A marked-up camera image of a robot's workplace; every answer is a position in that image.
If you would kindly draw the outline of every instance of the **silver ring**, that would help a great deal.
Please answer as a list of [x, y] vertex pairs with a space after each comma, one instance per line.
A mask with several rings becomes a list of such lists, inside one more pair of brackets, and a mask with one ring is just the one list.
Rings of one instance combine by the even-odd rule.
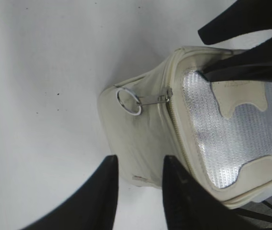
[[[126, 108], [126, 106], [124, 105], [124, 103], [121, 101], [120, 99], [120, 95], [119, 93], [124, 90], [125, 92], [127, 92], [129, 95], [131, 95], [133, 97], [133, 99], [135, 99], [135, 101], [137, 102], [137, 104], [139, 104], [139, 110], [137, 112], [134, 112], [128, 108]], [[139, 97], [135, 94], [134, 91], [130, 90], [130, 89], [127, 89], [125, 87], [120, 87], [117, 89], [116, 91], [116, 98], [118, 100], [118, 102], [120, 103], [120, 105], [122, 106], [122, 108], [127, 112], [129, 113], [130, 115], [133, 115], [133, 116], [139, 116], [142, 112], [142, 106], [141, 106], [141, 102], [140, 102], [140, 99]]]

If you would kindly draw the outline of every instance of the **metallic mesh fabric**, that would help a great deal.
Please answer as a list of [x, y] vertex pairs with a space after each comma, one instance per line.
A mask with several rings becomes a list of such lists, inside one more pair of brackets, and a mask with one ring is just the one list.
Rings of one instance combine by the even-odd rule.
[[243, 104], [229, 120], [221, 116], [211, 84], [199, 72], [186, 72], [182, 88], [202, 160], [217, 188], [232, 185], [244, 164], [272, 156], [272, 83], [265, 83], [266, 111]]

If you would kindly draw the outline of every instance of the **white backdrop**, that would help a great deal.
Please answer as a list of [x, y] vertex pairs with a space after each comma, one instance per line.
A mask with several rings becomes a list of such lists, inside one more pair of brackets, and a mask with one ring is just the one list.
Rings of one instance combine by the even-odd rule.
[[[54, 209], [110, 154], [96, 109], [106, 86], [202, 45], [197, 30], [233, 2], [0, 0], [0, 230]], [[120, 181], [114, 229], [165, 230], [161, 191]]]

